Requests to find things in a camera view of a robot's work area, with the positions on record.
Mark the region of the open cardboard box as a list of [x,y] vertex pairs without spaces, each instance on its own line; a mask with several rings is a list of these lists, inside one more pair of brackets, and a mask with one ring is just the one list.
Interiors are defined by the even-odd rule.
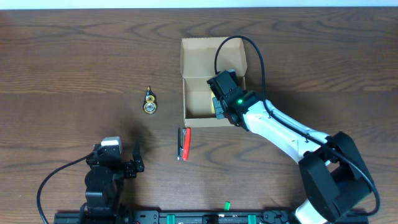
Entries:
[[211,112],[211,90],[207,80],[219,71],[235,70],[239,85],[246,88],[246,54],[241,39],[223,43],[225,37],[182,39],[180,65],[183,80],[183,120],[188,128],[231,126],[228,119],[217,119]]

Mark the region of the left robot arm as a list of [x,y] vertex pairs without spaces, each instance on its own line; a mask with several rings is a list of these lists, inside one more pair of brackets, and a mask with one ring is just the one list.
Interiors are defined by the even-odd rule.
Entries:
[[134,179],[139,172],[144,172],[139,143],[132,150],[130,161],[122,161],[122,150],[119,137],[105,138],[94,145],[93,155],[86,160],[90,167],[85,177],[86,206],[94,216],[117,214],[124,180]]

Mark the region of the green tape piece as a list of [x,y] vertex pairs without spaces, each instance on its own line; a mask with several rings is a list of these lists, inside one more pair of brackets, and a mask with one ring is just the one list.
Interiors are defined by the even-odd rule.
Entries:
[[230,206],[231,206],[230,202],[225,202],[224,210],[229,211]]

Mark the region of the yellow spiral notepad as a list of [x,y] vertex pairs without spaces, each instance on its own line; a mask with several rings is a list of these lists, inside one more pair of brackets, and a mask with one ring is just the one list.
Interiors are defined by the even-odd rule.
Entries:
[[213,92],[211,92],[211,112],[212,112],[212,114],[216,114],[214,99],[216,99],[215,95]]

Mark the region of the red black stapler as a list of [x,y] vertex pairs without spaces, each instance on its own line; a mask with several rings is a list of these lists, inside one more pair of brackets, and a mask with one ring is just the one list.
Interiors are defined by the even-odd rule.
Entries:
[[190,128],[178,128],[177,131],[177,160],[187,161],[190,152],[192,131]]

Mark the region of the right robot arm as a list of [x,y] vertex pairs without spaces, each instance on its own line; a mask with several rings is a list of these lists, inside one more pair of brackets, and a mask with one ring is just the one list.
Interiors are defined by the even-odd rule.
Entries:
[[232,124],[267,139],[298,164],[307,195],[294,211],[299,223],[367,216],[354,207],[374,192],[374,181],[350,136],[304,126],[256,92],[242,89],[233,70],[220,72],[207,84]]

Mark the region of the black mounting rail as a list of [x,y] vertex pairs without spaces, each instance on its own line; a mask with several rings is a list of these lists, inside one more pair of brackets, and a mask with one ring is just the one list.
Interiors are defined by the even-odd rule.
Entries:
[[131,224],[299,224],[286,210],[265,212],[158,212],[128,211],[122,215],[93,215],[89,212],[56,213],[56,224],[131,223]]

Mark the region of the yellow correction tape dispenser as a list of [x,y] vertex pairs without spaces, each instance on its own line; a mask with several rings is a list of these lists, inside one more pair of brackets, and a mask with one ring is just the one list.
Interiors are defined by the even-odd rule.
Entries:
[[157,111],[157,98],[150,86],[146,90],[143,110],[146,114],[154,114]]

